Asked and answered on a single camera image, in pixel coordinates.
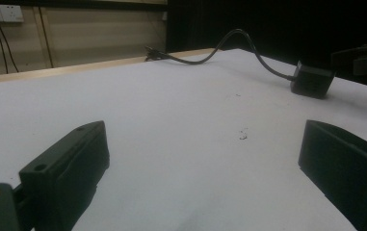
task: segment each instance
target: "dark background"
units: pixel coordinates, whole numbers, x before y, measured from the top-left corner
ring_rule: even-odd
[[[232,29],[246,30],[264,56],[331,68],[331,53],[367,44],[367,1],[169,0],[167,52],[215,47]],[[240,35],[231,48],[250,50]],[[337,76],[367,85],[351,66]]]

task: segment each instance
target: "black cable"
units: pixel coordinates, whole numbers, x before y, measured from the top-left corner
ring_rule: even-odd
[[[5,68],[6,68],[6,74],[9,74],[9,69],[7,68],[6,55],[4,53],[4,47],[3,47],[3,42],[2,42],[2,39],[1,38],[0,38],[0,47],[2,48],[3,60],[5,62]]]
[[[15,65],[15,62],[14,62],[14,59],[13,59],[13,55],[12,55],[12,51],[10,50],[9,43],[7,42],[6,36],[4,35],[3,29],[2,29],[1,26],[0,26],[0,32],[2,33],[2,36],[3,36],[3,38],[4,38],[5,42],[6,42],[7,48],[9,50],[10,58],[12,59],[12,63],[14,65],[15,71],[20,72],[20,71],[18,71],[17,66]]]
[[[162,51],[158,51],[158,50],[155,50],[151,47],[146,47],[146,50],[147,50],[147,58],[146,60],[164,60],[164,59],[171,59],[171,60],[174,60],[174,61],[177,61],[177,62],[181,62],[183,64],[204,64],[206,63],[208,60],[210,60],[214,54],[216,54],[216,52],[223,46],[223,44],[234,34],[241,34],[243,35],[244,37],[246,37],[246,40],[247,42],[249,43],[249,46],[251,47],[251,49],[253,50],[255,56],[257,57],[258,61],[267,69],[269,70],[271,73],[273,73],[274,75],[276,76],[279,76],[281,78],[284,78],[284,79],[287,79],[287,80],[290,80],[290,81],[293,81],[295,80],[295,77],[294,76],[291,76],[291,75],[285,75],[285,74],[282,74],[282,73],[279,73],[278,71],[270,68],[265,62],[264,60],[262,59],[261,55],[259,54],[259,52],[257,51],[257,49],[255,48],[255,45],[254,43],[252,42],[251,38],[249,37],[249,34],[247,34],[247,32],[245,32],[244,30],[241,30],[241,29],[235,29],[235,30],[232,30],[230,31],[227,35],[224,36],[224,38],[219,42],[219,44],[217,45],[217,47],[213,50],[213,52],[207,56],[206,58],[204,58],[203,60],[200,60],[200,61],[186,61],[186,60],[182,60],[182,59],[179,59],[179,58],[176,58],[174,56],[171,56],[167,53],[164,53]]]

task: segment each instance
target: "white table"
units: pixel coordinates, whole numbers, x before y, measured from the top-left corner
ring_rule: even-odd
[[[242,50],[0,83],[0,182],[104,120],[111,166],[74,230],[353,231],[298,166],[307,119],[367,141],[367,86],[296,95]]]

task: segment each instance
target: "wooden panel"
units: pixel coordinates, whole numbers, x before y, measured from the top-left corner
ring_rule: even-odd
[[[165,47],[162,13],[47,9],[46,14],[57,66],[139,57],[146,45]]]
[[[6,38],[12,49],[13,57],[20,71],[36,70],[47,68],[37,24],[31,7],[21,8],[24,16],[23,23],[0,23]],[[15,72],[7,47],[5,46],[6,59],[9,64],[9,71]],[[0,48],[0,74],[6,73]]]
[[[204,54],[208,55],[212,51],[213,49],[209,48],[209,49],[184,51],[184,52],[171,53],[171,54],[178,58],[184,58],[187,56],[204,55]],[[107,67],[118,66],[118,65],[138,64],[138,63],[143,63],[144,59],[145,57],[137,57],[137,58],[107,61],[107,62],[94,63],[94,64],[79,64],[79,65],[73,65],[73,66],[49,68],[49,69],[43,69],[43,70],[28,71],[25,73],[12,73],[8,75],[3,74],[3,75],[0,75],[0,82],[13,81],[13,80],[24,80],[24,79],[36,79],[36,78],[75,73],[75,72],[81,72],[81,71],[87,71],[87,70],[93,70],[93,69],[99,69],[99,68],[107,68]]]

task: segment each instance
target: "black power adapter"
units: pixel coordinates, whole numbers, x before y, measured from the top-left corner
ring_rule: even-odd
[[[298,62],[295,79],[291,82],[291,92],[312,98],[323,99],[336,71],[308,66]]]

